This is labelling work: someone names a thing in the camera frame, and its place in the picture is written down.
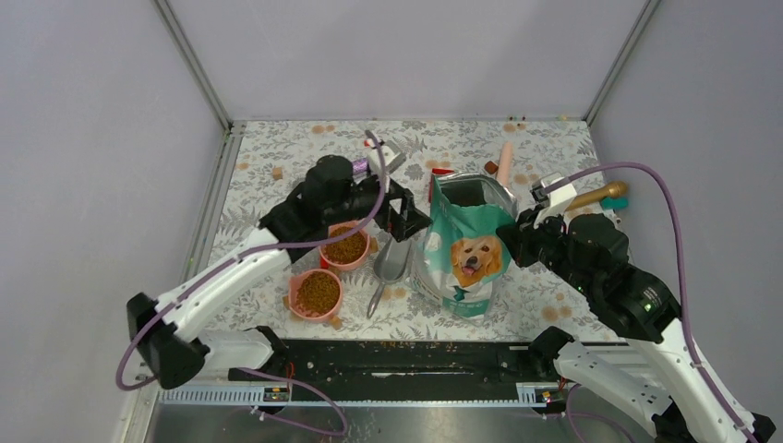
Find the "metal food scoop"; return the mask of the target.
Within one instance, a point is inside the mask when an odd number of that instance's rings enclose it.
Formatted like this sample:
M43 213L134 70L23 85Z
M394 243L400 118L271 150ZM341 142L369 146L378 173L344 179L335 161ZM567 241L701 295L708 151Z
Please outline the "metal food scoop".
M376 312L384 290L388 285L401 280L406 272L412 241L410 239L397 241L391 238L380 250L373 265L373 271L378 281L376 291L367 305L367 318L372 318Z

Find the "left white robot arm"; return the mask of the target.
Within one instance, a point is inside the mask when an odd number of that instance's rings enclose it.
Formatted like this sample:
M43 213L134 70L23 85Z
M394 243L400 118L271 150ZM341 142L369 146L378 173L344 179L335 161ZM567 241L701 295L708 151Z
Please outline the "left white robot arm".
M202 331L257 281L329 243L330 228L343 222L355 222L359 229L375 222L402 242L428 228L431 220L386 168L356 180L351 161L324 156L217 264L157 297L137 293L127 301L130 344L121 362L139 353L163 389L180 387L206 368L247 368L263 378L277 378L287 357L270 335L218 332L207 340Z

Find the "green pet food bag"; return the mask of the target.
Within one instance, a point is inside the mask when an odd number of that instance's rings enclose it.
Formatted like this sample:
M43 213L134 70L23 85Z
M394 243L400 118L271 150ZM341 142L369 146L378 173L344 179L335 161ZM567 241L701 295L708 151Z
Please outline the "green pet food bag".
M439 185L429 203L431 224L413 249L408 284L455 316L480 319L512 262L496 229L514 223L516 200L483 174L454 173Z

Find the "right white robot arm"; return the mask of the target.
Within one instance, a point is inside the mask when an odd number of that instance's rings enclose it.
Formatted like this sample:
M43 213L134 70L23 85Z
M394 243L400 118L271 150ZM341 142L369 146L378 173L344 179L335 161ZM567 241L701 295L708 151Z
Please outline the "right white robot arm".
M561 216L534 224L524 211L496 233L515 264L542 264L587 301L590 311L645 360L656 385L593 356L572 335L549 327L531 344L535 376L557 375L593 391L622 410L657 442L766 442L772 420L742 407L722 385L709 387L711 370L691 355L683 312L668 286L628 259L628 237L601 214Z

